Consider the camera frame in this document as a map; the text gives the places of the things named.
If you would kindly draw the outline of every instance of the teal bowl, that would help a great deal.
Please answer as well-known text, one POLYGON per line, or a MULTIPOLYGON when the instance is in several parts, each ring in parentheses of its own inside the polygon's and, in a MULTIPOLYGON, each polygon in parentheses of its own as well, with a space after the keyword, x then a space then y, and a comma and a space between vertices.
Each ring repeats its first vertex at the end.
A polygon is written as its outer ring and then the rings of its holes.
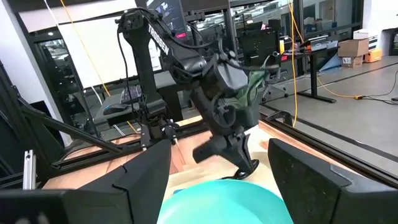
POLYGON ((293 223, 284 201, 256 184, 215 180, 184 189, 163 203, 158 224, 293 223))

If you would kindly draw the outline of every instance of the yellow cable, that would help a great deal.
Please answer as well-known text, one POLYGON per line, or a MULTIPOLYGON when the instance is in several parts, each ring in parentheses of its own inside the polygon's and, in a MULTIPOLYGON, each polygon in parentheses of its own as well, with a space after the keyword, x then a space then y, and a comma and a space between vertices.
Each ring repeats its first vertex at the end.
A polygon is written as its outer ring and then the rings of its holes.
MULTIPOLYGON (((83 48, 84 48, 84 50, 85 50, 85 52, 86 52, 86 54, 87 54, 88 60, 90 61, 91 65, 93 66, 94 71, 95 71, 95 73, 97 74, 99 80, 101 81, 102 86, 104 87, 104 89, 105 89, 105 91, 106 91, 106 94, 108 94, 108 96, 111 96, 111 94, 109 93, 108 88, 105 86, 105 83, 104 83, 104 81, 102 80, 101 75, 100 75, 100 73, 98 72, 98 70, 97 70, 97 68, 96 68, 96 66, 95 66, 95 64, 94 64, 94 62, 93 62, 93 60, 91 59, 90 54, 89 54, 88 51, 87 51, 87 48, 86 48, 86 45, 85 45, 84 42, 83 42, 83 39, 80 37, 80 33, 78 32, 77 28, 75 27, 75 24, 73 23, 73 20, 72 20, 72 17, 70 16, 70 14, 69 14, 68 8, 66 7, 65 3, 63 2, 63 0, 60 0, 60 2, 61 2, 61 4, 62 4, 62 6, 63 6, 63 9, 64 9, 65 12, 67 13, 67 16, 68 16, 68 18, 69 18, 70 24, 72 25, 73 30, 76 32, 76 34, 77 34, 77 36, 78 36, 78 38, 79 38, 79 40, 80 40, 80 43, 82 44, 82 46, 83 46, 83 48)), ((133 131, 134 131, 135 133, 138 133, 138 131, 131 125, 130 121, 127 121, 127 124, 130 125, 130 128, 132 128, 133 131)))
POLYGON ((290 26, 292 28, 292 69, 293 69, 293 83, 294 83, 294 107, 295 107, 295 111, 294 111, 294 122, 293 122, 293 128, 296 125, 296 121, 297 121, 297 87, 296 87, 296 71, 295 71, 295 67, 294 67, 294 16, 293 16, 293 9, 290 8, 290 3, 289 3, 289 9, 290 10, 290 16, 291 21, 290 21, 290 26))
MULTIPOLYGON (((298 35, 300 36, 300 38, 301 38, 301 42, 304 43, 303 37, 301 36, 301 33, 300 33, 300 31, 299 31, 299 28, 297 27, 296 20, 295 20, 294 17, 293 17, 293 9, 292 9, 292 7, 290 6, 290 4, 289 4, 289 9, 290 9, 290 12, 291 12, 291 14, 292 14, 293 23, 294 23, 294 26, 295 26, 295 28, 296 28, 296 31, 297 31, 298 35)), ((331 93, 332 95, 339 96, 339 97, 343 97, 343 98, 353 98, 353 99, 357 99, 357 97, 359 97, 359 96, 347 96, 347 95, 340 95, 340 94, 337 94, 337 93, 333 93, 331 90, 329 90, 328 88, 326 88, 325 85, 322 84, 322 82, 321 82, 321 80, 319 79, 318 76, 317 76, 317 79, 318 79, 319 84, 321 84, 321 86, 322 86, 326 91, 328 91, 329 93, 331 93)))

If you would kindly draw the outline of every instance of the wooden table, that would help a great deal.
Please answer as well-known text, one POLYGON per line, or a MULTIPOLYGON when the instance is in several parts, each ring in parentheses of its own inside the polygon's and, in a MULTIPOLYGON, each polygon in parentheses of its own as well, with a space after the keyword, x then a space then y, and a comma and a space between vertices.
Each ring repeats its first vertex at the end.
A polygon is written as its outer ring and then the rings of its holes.
MULTIPOLYGON (((182 126, 198 120, 201 120, 200 116, 181 121, 178 124, 182 126)), ((275 128, 270 127, 261 121, 259 122, 259 126, 253 127, 252 129, 248 130, 247 133, 251 134, 248 143, 251 157, 252 159, 259 159, 260 164, 256 171, 250 175, 246 181, 261 185, 277 195, 280 195, 280 192, 273 178, 267 155, 268 141, 270 138, 280 139, 307 153, 322 158, 337 166, 348 169, 333 159, 330 159, 322 153, 312 149, 311 147, 308 147, 300 141, 295 140, 294 138, 276 130, 275 128)), ((200 164, 196 164, 196 162, 193 160, 193 149, 207 141, 210 136, 211 133, 206 131, 189 138, 179 139, 178 145, 172 146, 172 161, 170 165, 170 176, 165 193, 165 199, 172 196, 175 190, 184 189, 209 180, 230 176, 236 172, 237 168, 234 165, 219 156, 213 156, 200 164)), ((139 136, 127 136, 113 142, 116 144, 122 144, 137 138, 139 138, 139 136)), ((81 156, 97 150, 100 150, 100 148, 96 146, 88 147, 70 154, 66 159, 81 156)), ((44 189, 77 189, 107 174, 108 172, 111 172, 115 168, 123 165, 139 154, 140 152, 52 178, 46 183, 44 189)))

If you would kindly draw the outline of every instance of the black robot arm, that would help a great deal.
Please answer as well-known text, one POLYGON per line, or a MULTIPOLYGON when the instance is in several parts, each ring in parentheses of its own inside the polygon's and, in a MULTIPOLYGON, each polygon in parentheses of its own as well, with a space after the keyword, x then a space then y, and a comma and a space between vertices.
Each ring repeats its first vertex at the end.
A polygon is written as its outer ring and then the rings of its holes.
POLYGON ((166 119, 165 102, 154 88, 148 49, 149 41, 153 39, 162 55, 166 56, 173 79, 178 85, 190 90, 191 100, 213 134, 208 142, 194 150, 195 161, 201 162, 212 155, 219 155, 238 166, 241 171, 252 173, 254 166, 248 153, 248 136, 244 131, 258 124, 258 118, 253 116, 258 111, 220 103, 248 87, 248 76, 230 65, 238 66, 234 54, 216 54, 207 63, 194 50, 200 46, 184 45, 176 40, 157 11, 130 9, 116 22, 119 24, 118 33, 123 33, 134 52, 143 92, 140 120, 148 125, 151 137, 164 138, 161 127, 166 119))

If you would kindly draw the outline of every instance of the wall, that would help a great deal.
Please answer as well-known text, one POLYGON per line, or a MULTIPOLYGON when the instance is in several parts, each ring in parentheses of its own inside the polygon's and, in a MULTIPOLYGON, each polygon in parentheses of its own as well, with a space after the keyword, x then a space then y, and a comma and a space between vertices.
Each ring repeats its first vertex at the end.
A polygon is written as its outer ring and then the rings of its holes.
MULTIPOLYGON (((0 59, 11 82, 28 103, 44 101, 53 118, 62 121, 39 66, 6 0, 0 2, 0 59)), ((72 140, 63 135, 65 144, 72 140)))
MULTIPOLYGON (((74 21, 79 21, 131 9, 135 6, 136 3, 134 0, 113 0, 72 6, 67 5, 67 8, 71 18, 74 21)), ((51 10, 59 23, 69 22, 69 18, 63 7, 54 7, 51 10)), ((29 32, 55 27, 55 22, 47 9, 21 12, 20 15, 29 32)))
POLYGON ((398 1, 395 0, 364 0, 363 29, 379 35, 377 47, 383 55, 388 55, 390 34, 387 29, 398 27, 398 1))

